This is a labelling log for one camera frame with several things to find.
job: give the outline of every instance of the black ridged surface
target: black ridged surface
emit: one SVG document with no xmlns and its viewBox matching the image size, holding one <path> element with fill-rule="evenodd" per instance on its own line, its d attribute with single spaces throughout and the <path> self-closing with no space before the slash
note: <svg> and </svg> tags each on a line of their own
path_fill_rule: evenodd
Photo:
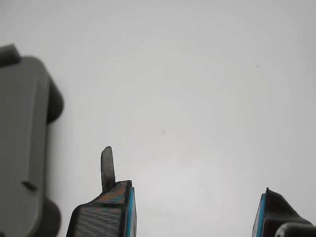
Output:
<svg viewBox="0 0 316 237">
<path fill-rule="evenodd" d="M 117 237 L 121 210 L 82 208 L 78 215 L 74 237 Z"/>
<path fill-rule="evenodd" d="M 278 228 L 288 222 L 310 224 L 288 204 L 284 197 L 269 189 L 266 192 L 263 237 L 274 237 Z"/>
</svg>

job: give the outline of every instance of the blue edge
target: blue edge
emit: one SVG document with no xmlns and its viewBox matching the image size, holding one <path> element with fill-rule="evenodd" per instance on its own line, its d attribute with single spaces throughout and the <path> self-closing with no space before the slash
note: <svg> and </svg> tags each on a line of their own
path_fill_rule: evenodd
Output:
<svg viewBox="0 0 316 237">
<path fill-rule="evenodd" d="M 263 219 L 264 219 L 264 213 L 265 213 L 265 206 L 266 206 L 266 194 L 262 194 L 261 203 L 260 203 L 260 211 L 259 211 L 257 237 L 262 237 L 262 234 L 263 234 Z"/>
<path fill-rule="evenodd" d="M 134 188 L 130 189 L 129 194 L 129 204 L 128 204 L 128 214 L 127 214 L 127 226 L 126 226 L 126 237 L 130 237 L 130 229 L 132 225 L 132 213 L 134 205 Z"/>
</svg>

